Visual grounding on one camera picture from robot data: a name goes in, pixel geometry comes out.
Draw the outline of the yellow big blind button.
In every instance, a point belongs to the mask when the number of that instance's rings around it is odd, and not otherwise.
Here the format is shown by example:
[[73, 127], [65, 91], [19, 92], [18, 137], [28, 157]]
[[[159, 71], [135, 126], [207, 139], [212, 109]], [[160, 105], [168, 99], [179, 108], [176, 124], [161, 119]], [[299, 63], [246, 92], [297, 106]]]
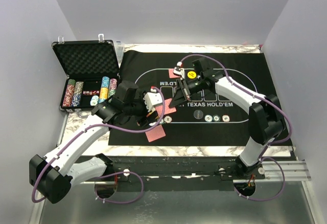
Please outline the yellow big blind button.
[[190, 79], [195, 79], [197, 77], [197, 74], [194, 71], [189, 71], [187, 73], [187, 77]]

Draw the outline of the red backed playing card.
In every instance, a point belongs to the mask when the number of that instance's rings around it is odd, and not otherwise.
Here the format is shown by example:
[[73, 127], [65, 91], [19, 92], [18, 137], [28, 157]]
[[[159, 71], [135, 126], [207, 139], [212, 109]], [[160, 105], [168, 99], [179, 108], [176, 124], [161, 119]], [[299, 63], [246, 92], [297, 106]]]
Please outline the red backed playing card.
[[169, 72], [169, 78], [171, 78], [171, 79], [179, 78], [178, 75], [175, 75], [174, 74], [174, 70], [173, 69], [168, 69], [168, 72]]
[[162, 125], [154, 127], [152, 130], [145, 133], [148, 142], [154, 142], [155, 140], [161, 139], [166, 136], [164, 128]]

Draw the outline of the red backed card deck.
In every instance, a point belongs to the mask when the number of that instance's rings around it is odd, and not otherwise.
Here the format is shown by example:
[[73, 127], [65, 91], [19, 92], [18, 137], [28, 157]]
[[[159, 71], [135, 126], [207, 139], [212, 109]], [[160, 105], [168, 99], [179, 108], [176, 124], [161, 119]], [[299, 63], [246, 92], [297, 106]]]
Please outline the red backed card deck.
[[[171, 102], [172, 102], [172, 98], [169, 98], [169, 99], [166, 99], [165, 100], [165, 112], [164, 112], [164, 115], [167, 115], [167, 114], [171, 114], [171, 113], [176, 112], [176, 108], [175, 107], [169, 108], [169, 105], [170, 105]], [[162, 114], [162, 111], [163, 111], [163, 105], [159, 105], [155, 109], [156, 109], [156, 111], [158, 113], [158, 116], [160, 117], [161, 114]]]

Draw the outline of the black dealer button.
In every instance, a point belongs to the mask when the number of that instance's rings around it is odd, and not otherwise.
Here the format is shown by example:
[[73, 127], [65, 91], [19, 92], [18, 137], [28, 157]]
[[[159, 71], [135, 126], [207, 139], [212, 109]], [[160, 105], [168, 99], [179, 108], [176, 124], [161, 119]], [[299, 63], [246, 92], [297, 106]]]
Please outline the black dealer button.
[[203, 111], [202, 110], [195, 110], [194, 111], [194, 113], [193, 113], [193, 115], [194, 115], [194, 118], [195, 119], [197, 119], [197, 120], [201, 120], [202, 118], [203, 118], [203, 116], [204, 116], [204, 113], [203, 113]]

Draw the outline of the red white poker chip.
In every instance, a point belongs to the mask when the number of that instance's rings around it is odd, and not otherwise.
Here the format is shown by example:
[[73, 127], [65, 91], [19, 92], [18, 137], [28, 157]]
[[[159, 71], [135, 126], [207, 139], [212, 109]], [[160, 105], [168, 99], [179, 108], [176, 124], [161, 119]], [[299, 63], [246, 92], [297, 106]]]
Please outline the red white poker chip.
[[230, 117], [228, 115], [223, 115], [222, 116], [222, 121], [223, 122], [229, 122], [230, 121]]
[[172, 118], [170, 116], [165, 116], [164, 122], [165, 123], [171, 123], [172, 122]]

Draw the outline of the green white poker chip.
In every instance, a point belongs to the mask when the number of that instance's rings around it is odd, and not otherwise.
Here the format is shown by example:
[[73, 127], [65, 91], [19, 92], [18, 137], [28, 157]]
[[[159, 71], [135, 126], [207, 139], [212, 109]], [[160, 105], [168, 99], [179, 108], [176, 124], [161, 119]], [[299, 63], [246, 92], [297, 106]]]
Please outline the green white poker chip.
[[218, 115], [214, 115], [214, 116], [213, 116], [213, 120], [214, 120], [215, 122], [219, 122], [219, 121], [220, 121], [220, 117], [219, 117]]

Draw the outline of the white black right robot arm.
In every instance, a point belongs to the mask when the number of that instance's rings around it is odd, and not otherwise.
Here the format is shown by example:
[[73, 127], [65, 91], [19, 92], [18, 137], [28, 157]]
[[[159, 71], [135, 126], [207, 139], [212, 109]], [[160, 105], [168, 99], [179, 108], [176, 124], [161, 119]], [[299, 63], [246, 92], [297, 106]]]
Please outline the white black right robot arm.
[[229, 99], [245, 111], [248, 115], [249, 140], [243, 152], [237, 156], [233, 171], [239, 178], [246, 179], [259, 165], [266, 147], [286, 130], [285, 114], [277, 96], [251, 91], [233, 80], [225, 67], [220, 71], [211, 68], [209, 59], [208, 56], [197, 55], [192, 62], [196, 77], [191, 81], [185, 79], [183, 61], [176, 64], [173, 73], [178, 76], [177, 90], [169, 107], [190, 102], [193, 94], [208, 90]]

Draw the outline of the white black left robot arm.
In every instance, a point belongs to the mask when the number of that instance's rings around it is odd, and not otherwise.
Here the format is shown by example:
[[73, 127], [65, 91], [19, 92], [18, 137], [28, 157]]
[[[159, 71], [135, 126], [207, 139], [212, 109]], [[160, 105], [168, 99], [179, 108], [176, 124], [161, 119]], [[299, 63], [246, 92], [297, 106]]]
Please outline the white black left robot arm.
[[55, 204], [73, 186], [84, 181], [117, 180], [119, 175], [131, 175], [130, 170], [116, 171], [113, 161], [102, 153], [83, 163], [76, 161], [98, 138], [111, 130], [146, 133], [159, 126], [163, 114], [158, 114], [156, 108], [165, 107], [163, 93], [153, 86], [136, 99], [137, 90], [135, 83], [121, 82], [113, 96], [92, 109], [70, 140], [61, 143], [45, 156], [35, 155], [30, 159], [32, 202], [39, 203], [47, 199]]

